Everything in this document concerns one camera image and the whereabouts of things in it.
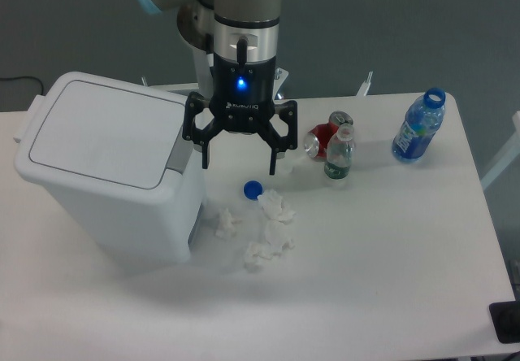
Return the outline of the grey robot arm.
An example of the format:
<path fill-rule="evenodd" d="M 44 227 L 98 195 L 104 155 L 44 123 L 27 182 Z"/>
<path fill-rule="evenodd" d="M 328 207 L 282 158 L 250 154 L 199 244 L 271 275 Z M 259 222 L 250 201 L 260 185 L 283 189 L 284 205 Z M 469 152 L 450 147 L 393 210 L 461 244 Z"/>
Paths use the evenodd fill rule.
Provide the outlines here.
<path fill-rule="evenodd" d="M 188 95 L 182 137 L 209 166 L 222 131 L 257 134 L 271 149 L 270 174 L 297 148 L 297 103 L 278 102 L 287 72 L 276 64 L 282 0 L 138 0 L 151 13 L 177 9 L 180 35 L 202 53 L 199 89 Z"/>

